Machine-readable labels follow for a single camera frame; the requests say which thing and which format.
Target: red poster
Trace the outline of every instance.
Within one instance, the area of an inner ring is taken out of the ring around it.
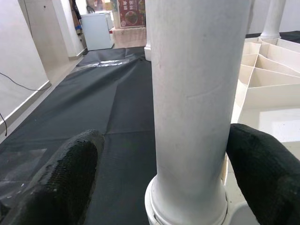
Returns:
[[[145,26],[145,0],[119,0],[121,27]]]

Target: white geometric panel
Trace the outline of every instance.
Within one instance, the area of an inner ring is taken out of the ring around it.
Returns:
[[[300,44],[245,40],[232,114],[235,122],[273,135],[300,156]]]

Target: white column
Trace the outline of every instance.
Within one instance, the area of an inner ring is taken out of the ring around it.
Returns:
[[[279,26],[284,8],[285,0],[271,0],[267,20],[260,38],[280,38]]]
[[[146,4],[146,30],[147,30],[147,44],[144,47],[145,50],[145,57],[146,60],[151,61],[151,40],[150,40],[150,16],[151,16],[151,12],[150,12],[150,6],[151,6],[152,0],[145,0],[145,4]]]
[[[249,0],[151,0],[157,176],[145,204],[152,224],[225,218],[220,172],[249,8]]]

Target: gloved hand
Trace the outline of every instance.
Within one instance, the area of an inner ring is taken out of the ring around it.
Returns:
[[[277,139],[232,124],[227,154],[237,183],[261,225],[300,225],[300,161]]]

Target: clear plastic sheet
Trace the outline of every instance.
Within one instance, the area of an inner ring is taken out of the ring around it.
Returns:
[[[46,149],[0,154],[0,201],[10,206],[30,182]]]
[[[83,66],[75,67],[73,69],[72,73],[78,72],[80,70],[87,69],[87,68],[110,67],[110,66],[123,65],[123,64],[129,63],[129,61],[130,61],[130,59],[100,61],[100,62],[96,62],[96,63],[91,63],[91,64],[86,64],[86,65],[83,65]]]

